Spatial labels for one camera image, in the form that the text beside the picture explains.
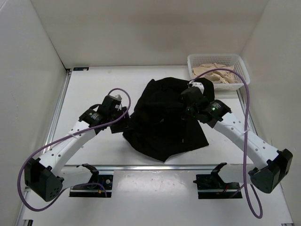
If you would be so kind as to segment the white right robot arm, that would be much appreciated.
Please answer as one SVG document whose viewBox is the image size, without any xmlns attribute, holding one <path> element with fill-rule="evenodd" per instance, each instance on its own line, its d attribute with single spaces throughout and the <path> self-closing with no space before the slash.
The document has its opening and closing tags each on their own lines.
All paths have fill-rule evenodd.
<svg viewBox="0 0 301 226">
<path fill-rule="evenodd" d="M 190 87 L 181 93 L 184 112 L 223 134 L 242 150 L 252 164 L 220 163 L 211 172 L 211 182 L 216 188 L 228 183 L 250 184 L 269 194 L 288 174 L 293 154 L 278 150 L 248 132 L 231 109 L 220 100 L 209 101 L 197 87 Z"/>
</svg>

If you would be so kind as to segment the black trousers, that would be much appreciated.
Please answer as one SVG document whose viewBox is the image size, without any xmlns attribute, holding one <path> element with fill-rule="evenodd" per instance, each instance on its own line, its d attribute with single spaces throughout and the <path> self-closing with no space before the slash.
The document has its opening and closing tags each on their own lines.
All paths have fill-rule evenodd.
<svg viewBox="0 0 301 226">
<path fill-rule="evenodd" d="M 183 111 L 181 93 L 188 83 L 168 77 L 147 84 L 123 132 L 136 151 L 165 162 L 173 155 L 209 145 L 198 120 Z"/>
</svg>

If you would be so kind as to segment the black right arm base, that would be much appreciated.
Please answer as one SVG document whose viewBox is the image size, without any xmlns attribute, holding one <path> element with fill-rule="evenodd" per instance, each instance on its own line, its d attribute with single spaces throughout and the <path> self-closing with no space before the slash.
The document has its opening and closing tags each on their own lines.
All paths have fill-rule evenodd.
<svg viewBox="0 0 301 226">
<path fill-rule="evenodd" d="M 224 183 L 210 174 L 197 174 L 193 181 L 197 185 L 198 199 L 242 199 L 240 184 L 237 182 Z"/>
</svg>

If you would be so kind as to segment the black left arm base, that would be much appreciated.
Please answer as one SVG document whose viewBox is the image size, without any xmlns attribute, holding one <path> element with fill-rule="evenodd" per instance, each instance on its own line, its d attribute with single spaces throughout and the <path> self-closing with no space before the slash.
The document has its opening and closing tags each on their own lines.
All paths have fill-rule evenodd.
<svg viewBox="0 0 301 226">
<path fill-rule="evenodd" d="M 69 191 L 73 198 L 111 198 L 113 171 L 100 171 L 98 177 L 91 181 L 92 185 L 74 186 Z"/>
</svg>

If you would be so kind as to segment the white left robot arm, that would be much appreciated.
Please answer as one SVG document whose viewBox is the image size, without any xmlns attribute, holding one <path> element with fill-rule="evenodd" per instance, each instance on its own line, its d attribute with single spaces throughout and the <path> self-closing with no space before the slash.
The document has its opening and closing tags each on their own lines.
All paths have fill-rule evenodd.
<svg viewBox="0 0 301 226">
<path fill-rule="evenodd" d="M 107 127 L 117 133 L 117 125 L 129 118 L 127 108 L 121 105 L 121 96 L 107 95 L 101 104 L 87 109 L 73 128 L 68 139 L 54 145 L 37 159 L 30 158 L 24 168 L 25 184 L 40 198 L 49 202 L 68 187 L 84 184 L 87 188 L 98 185 L 98 170 L 87 163 L 65 168 L 67 161 L 86 142 Z"/>
</svg>

